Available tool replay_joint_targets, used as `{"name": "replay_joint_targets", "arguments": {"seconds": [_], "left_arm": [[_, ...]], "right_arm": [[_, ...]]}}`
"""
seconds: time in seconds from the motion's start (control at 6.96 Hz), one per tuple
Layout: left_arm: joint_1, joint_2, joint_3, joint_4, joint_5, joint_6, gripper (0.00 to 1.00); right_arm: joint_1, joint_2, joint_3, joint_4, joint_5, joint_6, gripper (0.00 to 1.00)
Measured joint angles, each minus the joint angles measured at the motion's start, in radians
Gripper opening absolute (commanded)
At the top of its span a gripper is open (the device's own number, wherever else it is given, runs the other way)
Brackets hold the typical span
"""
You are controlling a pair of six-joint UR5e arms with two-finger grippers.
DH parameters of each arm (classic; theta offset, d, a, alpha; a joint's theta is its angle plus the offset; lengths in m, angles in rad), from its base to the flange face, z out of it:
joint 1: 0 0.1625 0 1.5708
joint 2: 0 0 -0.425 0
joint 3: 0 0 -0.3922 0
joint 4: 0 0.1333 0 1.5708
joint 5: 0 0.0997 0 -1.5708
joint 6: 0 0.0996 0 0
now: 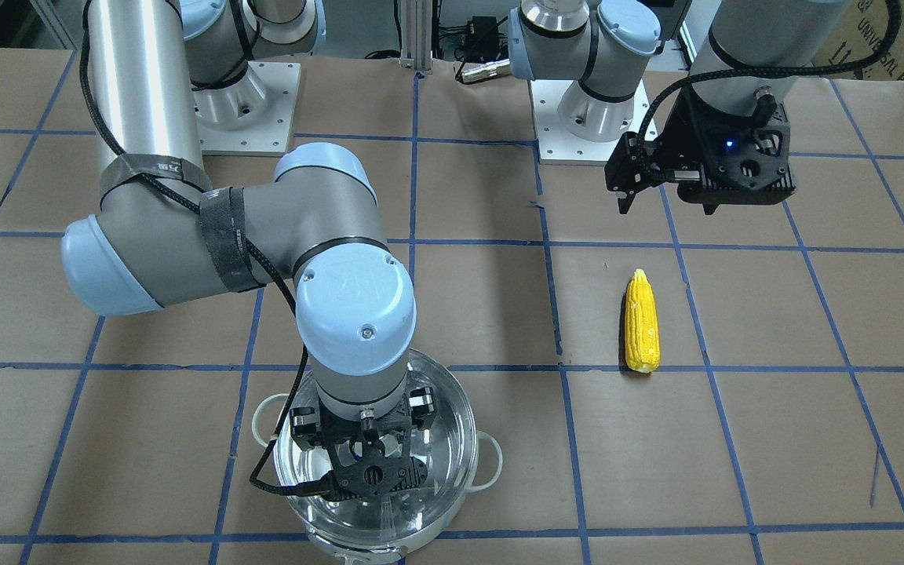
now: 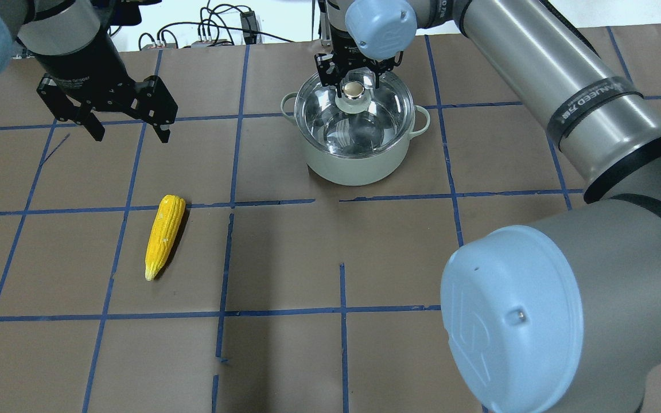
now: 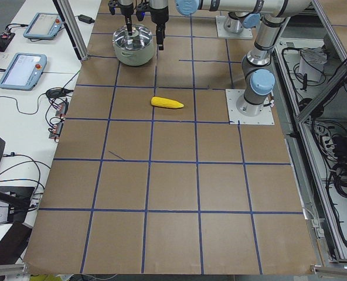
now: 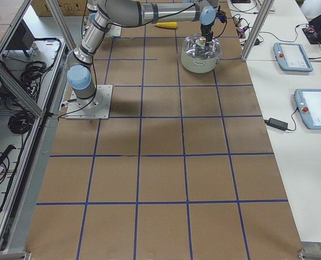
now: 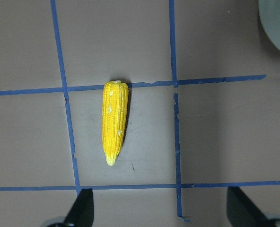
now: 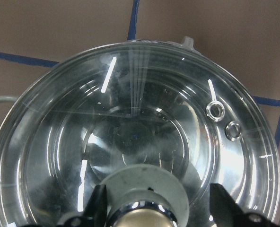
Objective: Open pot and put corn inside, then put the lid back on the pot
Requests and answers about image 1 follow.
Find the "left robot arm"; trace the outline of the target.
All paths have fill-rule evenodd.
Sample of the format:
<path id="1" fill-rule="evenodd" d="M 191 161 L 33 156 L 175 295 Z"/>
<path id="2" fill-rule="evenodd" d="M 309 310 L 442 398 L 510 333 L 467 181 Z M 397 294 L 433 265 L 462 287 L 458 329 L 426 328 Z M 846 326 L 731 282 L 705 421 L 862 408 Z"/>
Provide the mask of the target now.
<path id="1" fill-rule="evenodd" d="M 796 192 L 786 94 L 799 76 L 868 67 L 896 42 L 903 8 L 886 2 L 881 42 L 857 60 L 815 67 L 846 1 L 724 1 L 685 78 L 625 124 L 649 59 L 664 43 L 656 8 L 640 1 L 523 1 L 507 16 L 512 73 L 567 80 L 568 129 L 614 142 L 605 187 L 628 213 L 643 190 L 674 183 L 708 215 L 724 205 L 772 206 Z"/>

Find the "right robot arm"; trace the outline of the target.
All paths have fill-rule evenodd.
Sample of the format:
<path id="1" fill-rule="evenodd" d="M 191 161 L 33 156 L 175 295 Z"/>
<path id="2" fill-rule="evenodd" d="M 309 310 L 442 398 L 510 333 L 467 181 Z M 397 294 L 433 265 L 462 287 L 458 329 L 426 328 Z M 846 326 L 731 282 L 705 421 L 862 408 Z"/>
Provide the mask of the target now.
<path id="1" fill-rule="evenodd" d="M 103 317 L 295 285 L 320 410 L 380 423 L 412 407 L 411 276 L 388 250 L 351 151 L 288 151 L 272 182 L 215 188 L 202 167 L 177 1 L 89 1 L 80 80 L 104 140 L 100 212 L 66 228 L 62 267 Z"/>

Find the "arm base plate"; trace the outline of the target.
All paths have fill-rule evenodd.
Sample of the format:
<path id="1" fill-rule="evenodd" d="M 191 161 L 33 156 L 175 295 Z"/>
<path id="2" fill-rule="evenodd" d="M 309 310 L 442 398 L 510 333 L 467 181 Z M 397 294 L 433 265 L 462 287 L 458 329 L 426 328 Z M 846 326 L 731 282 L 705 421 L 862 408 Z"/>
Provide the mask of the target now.
<path id="1" fill-rule="evenodd" d="M 550 165 L 607 163 L 623 133 L 637 132 L 649 107 L 640 82 L 631 99 L 593 99 L 575 80 L 532 80 L 532 118 L 539 158 Z"/>
<path id="2" fill-rule="evenodd" d="M 252 61 L 223 89 L 194 92 L 205 156 L 283 156 L 292 138 L 301 65 Z"/>

